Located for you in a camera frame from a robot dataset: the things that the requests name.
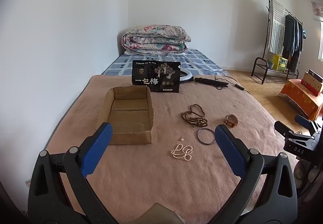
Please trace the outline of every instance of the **tree illustration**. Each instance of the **tree illustration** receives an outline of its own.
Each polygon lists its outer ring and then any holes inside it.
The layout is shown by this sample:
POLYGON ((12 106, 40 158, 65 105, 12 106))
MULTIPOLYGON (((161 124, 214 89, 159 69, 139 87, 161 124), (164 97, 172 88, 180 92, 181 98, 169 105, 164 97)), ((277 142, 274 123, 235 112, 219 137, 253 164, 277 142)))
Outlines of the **tree illustration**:
POLYGON ((158 78, 160 77, 160 73, 162 72, 162 68, 158 66, 158 68, 155 68, 155 73, 158 74, 158 78))
POLYGON ((173 70, 173 68, 167 66, 166 73, 168 74, 168 76, 166 76, 166 78, 170 79, 172 74, 175 74, 175 71, 173 70))
POLYGON ((167 63, 163 63, 161 65, 161 68, 164 70, 164 74, 166 74, 167 67, 168 67, 167 63))

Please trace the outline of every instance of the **floral quilt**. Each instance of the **floral quilt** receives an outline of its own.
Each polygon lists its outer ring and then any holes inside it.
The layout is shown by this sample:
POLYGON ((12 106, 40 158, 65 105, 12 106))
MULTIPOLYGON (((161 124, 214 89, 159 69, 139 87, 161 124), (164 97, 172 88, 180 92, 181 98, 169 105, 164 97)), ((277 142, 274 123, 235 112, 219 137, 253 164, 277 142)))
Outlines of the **floral quilt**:
POLYGON ((191 38, 180 26, 137 26, 122 37, 122 46, 139 55, 175 55, 187 50, 191 38))

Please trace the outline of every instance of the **clothes rack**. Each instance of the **clothes rack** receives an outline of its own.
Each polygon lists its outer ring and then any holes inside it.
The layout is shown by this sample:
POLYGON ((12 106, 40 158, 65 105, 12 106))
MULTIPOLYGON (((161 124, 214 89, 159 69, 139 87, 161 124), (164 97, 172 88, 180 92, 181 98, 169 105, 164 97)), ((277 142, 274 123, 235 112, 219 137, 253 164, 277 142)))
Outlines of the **clothes rack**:
MULTIPOLYGON (((270 21, 270 15, 269 15, 269 8, 270 8, 270 2, 271 2, 271 0, 268 0, 268 7, 267 7, 267 9, 268 9, 268 25, 267 25, 267 35, 266 35, 266 42, 265 42, 265 45, 264 45, 264 53, 263 53, 263 55, 262 55, 262 57, 257 57, 256 59, 255 59, 255 62, 254 62, 254 67, 253 67, 253 69, 252 69, 252 73, 251 73, 251 76, 255 76, 255 77, 257 77, 258 79, 260 79, 262 82, 261 82, 261 84, 263 85, 264 84, 264 82, 265 81, 268 81, 268 82, 286 82, 287 80, 288 80, 288 76, 290 75, 290 76, 296 76, 296 79, 298 78, 298 75, 299 75, 299 72, 298 72, 298 70, 296 70, 296 74, 294 73, 294 72, 291 72, 289 69, 287 69, 284 73, 283 72, 279 72, 279 71, 276 71, 276 70, 274 70, 274 69, 269 69, 268 68, 268 62, 267 62, 267 60, 265 60, 264 59, 264 55, 265 55, 265 53, 266 53, 266 45, 267 45, 267 40, 268 40, 268 29, 269 29, 269 21, 270 21), (258 62, 258 60, 261 60, 261 61, 263 61, 264 62, 264 64, 260 64, 260 63, 257 63, 258 62), (264 71, 264 74, 255 74, 255 68, 256 68, 256 66, 258 66, 258 67, 260 67, 260 68, 262 68, 263 70, 265 70, 264 71), (286 77, 284 77, 284 76, 274 76, 274 75, 268 75, 267 73, 268 73, 268 71, 270 71, 270 72, 274 72, 274 73, 280 73, 280 74, 285 74, 286 75, 286 77), (266 79, 266 77, 272 77, 272 78, 278 78, 278 79, 276 79, 276 80, 268 80, 268 79, 266 79)), ((303 25, 303 23, 302 22, 300 22, 290 11, 288 11, 288 10, 286 10, 286 12, 290 15, 290 16, 292 16, 295 20, 297 20, 301 25, 303 25)))

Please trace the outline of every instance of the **metal screw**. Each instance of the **metal screw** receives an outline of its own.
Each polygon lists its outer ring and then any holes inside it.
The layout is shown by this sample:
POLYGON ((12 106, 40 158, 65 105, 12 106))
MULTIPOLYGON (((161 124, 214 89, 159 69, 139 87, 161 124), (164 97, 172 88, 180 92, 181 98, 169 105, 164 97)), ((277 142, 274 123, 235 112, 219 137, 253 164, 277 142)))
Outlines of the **metal screw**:
POLYGON ((78 151, 78 148, 77 148, 76 146, 73 146, 73 147, 71 147, 71 148, 69 149, 69 152, 70 152, 71 154, 75 154, 77 151, 78 151))
POLYGON ((47 151, 46 150, 43 150, 39 153, 40 156, 46 156, 47 155, 47 151))
POLYGON ((282 157, 282 158, 287 158, 287 155, 285 154, 285 153, 280 153, 280 156, 282 157))
POLYGON ((252 148, 250 149, 250 153, 252 153, 253 155, 257 155, 259 154, 259 151, 256 148, 252 148))

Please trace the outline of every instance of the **black snack bag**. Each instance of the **black snack bag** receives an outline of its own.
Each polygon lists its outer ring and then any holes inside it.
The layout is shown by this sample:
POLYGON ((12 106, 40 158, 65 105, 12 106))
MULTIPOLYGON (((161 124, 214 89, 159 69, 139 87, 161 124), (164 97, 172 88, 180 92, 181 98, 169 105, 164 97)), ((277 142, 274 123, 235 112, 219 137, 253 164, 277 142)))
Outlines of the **black snack bag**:
POLYGON ((146 85, 151 91, 178 93, 180 62, 133 60, 131 79, 133 85, 146 85))

